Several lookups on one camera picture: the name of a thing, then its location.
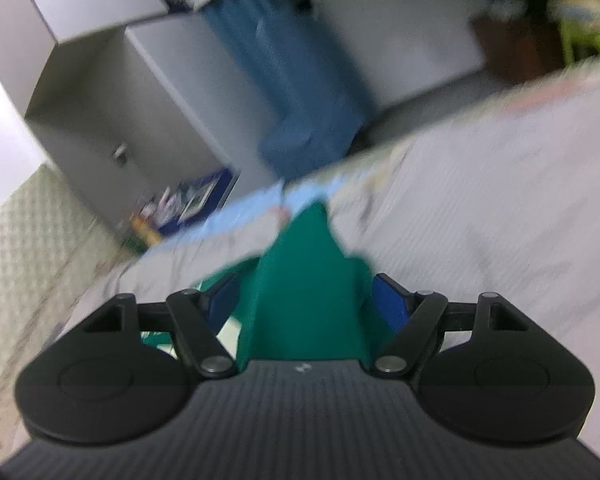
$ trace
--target yellow stool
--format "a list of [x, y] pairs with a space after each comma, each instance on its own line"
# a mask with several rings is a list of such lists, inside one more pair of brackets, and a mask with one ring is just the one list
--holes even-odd
[[575, 62], [574, 44], [593, 47], [600, 53], [600, 23], [589, 24], [574, 20], [560, 20], [559, 29], [566, 66]]

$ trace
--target brown furniture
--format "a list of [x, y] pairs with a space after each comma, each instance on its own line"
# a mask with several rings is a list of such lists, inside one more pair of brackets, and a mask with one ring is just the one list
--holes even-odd
[[499, 78], [517, 84], [564, 67], [560, 36], [552, 23], [529, 18], [500, 22], [482, 14], [471, 24], [486, 69]]

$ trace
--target ribbed gray surface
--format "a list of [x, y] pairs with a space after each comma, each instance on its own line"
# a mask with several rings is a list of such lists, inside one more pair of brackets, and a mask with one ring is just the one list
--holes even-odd
[[451, 434], [398, 381], [357, 362], [252, 362], [207, 381], [142, 439], [102, 449], [35, 441], [2, 471], [27, 480], [596, 479], [600, 460], [567, 440], [533, 449]]

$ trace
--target green garment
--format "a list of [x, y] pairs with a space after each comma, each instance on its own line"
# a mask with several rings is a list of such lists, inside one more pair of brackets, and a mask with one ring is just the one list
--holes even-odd
[[237, 363], [250, 359], [358, 359], [370, 365], [392, 333], [371, 302], [372, 276], [359, 258], [344, 256], [324, 205], [302, 211], [259, 258], [205, 280], [207, 290], [238, 272], [242, 324]]

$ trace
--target gray floor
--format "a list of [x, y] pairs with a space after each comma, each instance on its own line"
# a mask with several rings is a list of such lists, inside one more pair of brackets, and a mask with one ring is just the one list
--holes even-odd
[[352, 152], [377, 146], [435, 123], [510, 86], [482, 71], [430, 90], [382, 113], [361, 132], [361, 138], [356, 140]]

